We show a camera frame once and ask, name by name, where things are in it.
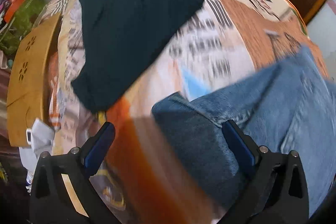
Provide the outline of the white crumpled cloth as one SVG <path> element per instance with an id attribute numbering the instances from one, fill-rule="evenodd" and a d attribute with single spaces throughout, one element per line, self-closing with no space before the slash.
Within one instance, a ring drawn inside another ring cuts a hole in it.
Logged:
<path id="1" fill-rule="evenodd" d="M 19 155 L 23 167 L 27 170 L 26 188 L 30 189 L 35 169 L 43 152 L 52 152 L 54 130 L 36 118 L 32 128 L 26 129 L 27 147 L 19 147 Z"/>

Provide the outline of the newspaper print bed cover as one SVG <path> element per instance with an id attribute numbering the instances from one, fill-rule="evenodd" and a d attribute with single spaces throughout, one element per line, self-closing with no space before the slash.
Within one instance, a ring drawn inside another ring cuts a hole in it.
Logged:
<path id="1" fill-rule="evenodd" d="M 181 92 L 188 100 L 233 84 L 277 58 L 308 46 L 323 76 L 325 61 L 289 0 L 205 0 L 159 58 L 114 104 L 92 114 L 71 82 L 85 63 L 79 0 L 53 0 L 43 22 L 60 13 L 58 73 L 50 104 L 56 126 L 52 152 L 81 146 L 105 121 L 116 141 L 90 181 L 122 223 L 208 223 L 221 208 L 182 168 L 157 129 L 151 108 Z"/>

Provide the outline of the black folded garment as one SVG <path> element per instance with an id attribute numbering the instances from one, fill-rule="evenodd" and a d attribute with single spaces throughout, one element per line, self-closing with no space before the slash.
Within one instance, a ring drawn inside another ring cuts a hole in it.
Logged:
<path id="1" fill-rule="evenodd" d="M 85 64 L 71 85 L 92 113 L 110 108 L 204 0 L 79 0 Z"/>

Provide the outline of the orange box on basket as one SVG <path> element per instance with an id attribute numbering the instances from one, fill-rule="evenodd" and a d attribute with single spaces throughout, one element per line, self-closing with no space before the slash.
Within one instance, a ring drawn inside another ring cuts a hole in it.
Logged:
<path id="1" fill-rule="evenodd" d="M 25 0 L 9 0 L 9 1 L 10 1 L 9 8 L 7 9 L 5 16 L 3 18 L 6 23 L 10 22 L 17 9 L 20 8 L 20 6 L 23 4 Z"/>

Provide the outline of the green storage basket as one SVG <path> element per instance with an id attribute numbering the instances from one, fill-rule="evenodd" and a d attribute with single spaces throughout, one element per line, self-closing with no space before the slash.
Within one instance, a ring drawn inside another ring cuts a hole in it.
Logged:
<path id="1" fill-rule="evenodd" d="M 45 0 L 25 0 L 10 22 L 5 22 L 1 29 L 1 51 L 6 56 L 16 54 L 21 40 L 32 30 L 45 4 Z"/>

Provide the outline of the wooden lap desk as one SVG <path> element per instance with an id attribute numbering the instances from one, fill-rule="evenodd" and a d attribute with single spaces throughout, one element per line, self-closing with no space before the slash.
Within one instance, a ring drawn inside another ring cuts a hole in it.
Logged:
<path id="1" fill-rule="evenodd" d="M 49 122 L 48 69 L 57 50 L 61 17 L 58 12 L 38 25 L 17 50 L 7 93 L 7 131 L 13 147 L 28 146 L 26 130 L 37 118 Z"/>

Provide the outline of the blue denim jeans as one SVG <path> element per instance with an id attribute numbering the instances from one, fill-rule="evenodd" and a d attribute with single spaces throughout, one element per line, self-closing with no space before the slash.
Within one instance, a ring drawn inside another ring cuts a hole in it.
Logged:
<path id="1" fill-rule="evenodd" d="M 151 112 L 187 172 L 225 209 L 245 186 L 222 133 L 228 120 L 272 152 L 299 153 L 310 214 L 334 180 L 335 84 L 321 76 L 307 47 L 193 101 L 171 94 Z"/>

